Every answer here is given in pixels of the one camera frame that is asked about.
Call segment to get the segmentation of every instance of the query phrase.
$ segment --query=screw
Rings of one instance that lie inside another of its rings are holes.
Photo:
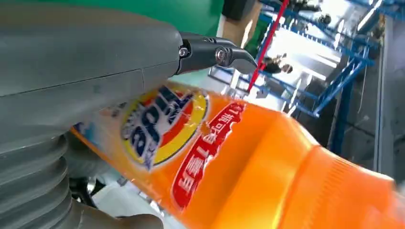
[[[187,54],[189,54],[189,50],[187,48],[184,48],[184,47],[180,48],[180,50],[179,50],[180,57],[187,56]]]
[[[215,51],[215,59],[217,63],[221,63],[224,61],[226,55],[226,51],[223,47],[218,47]]]

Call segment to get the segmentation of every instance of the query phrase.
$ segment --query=gray robot arm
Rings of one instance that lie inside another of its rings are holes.
[[[231,42],[136,14],[0,4],[0,228],[160,229],[157,217],[115,219],[71,199],[63,136],[104,107],[174,74],[218,64],[242,72]]]
[[[256,66],[227,40],[114,10],[2,4],[0,28],[0,143],[63,133],[174,74]]]

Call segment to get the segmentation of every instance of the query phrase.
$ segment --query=red label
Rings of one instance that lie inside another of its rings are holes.
[[[219,148],[231,133],[231,125],[239,123],[244,104],[231,103],[208,124],[210,133],[200,135],[177,171],[171,192],[181,209],[189,204],[203,178],[204,169],[217,155]]]

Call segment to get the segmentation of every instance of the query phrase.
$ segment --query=orange plastic bottle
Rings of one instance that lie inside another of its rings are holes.
[[[72,131],[190,229],[404,228],[391,178],[244,101],[168,83]]]

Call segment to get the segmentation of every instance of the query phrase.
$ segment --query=tide logo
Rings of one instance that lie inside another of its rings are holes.
[[[205,117],[208,101],[199,91],[161,87],[134,102],[121,127],[131,158],[147,170],[179,152]]]

